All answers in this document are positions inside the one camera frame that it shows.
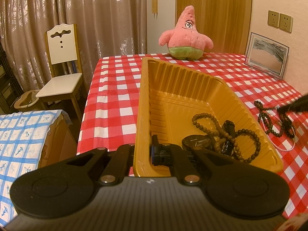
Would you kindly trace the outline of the person's right hand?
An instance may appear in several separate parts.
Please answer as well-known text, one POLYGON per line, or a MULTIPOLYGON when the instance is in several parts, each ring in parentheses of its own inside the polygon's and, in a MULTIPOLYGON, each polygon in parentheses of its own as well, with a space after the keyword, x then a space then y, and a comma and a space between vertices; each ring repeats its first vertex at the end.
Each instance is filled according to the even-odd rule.
POLYGON ((286 220, 276 231, 308 231, 308 213, 298 215, 286 220))

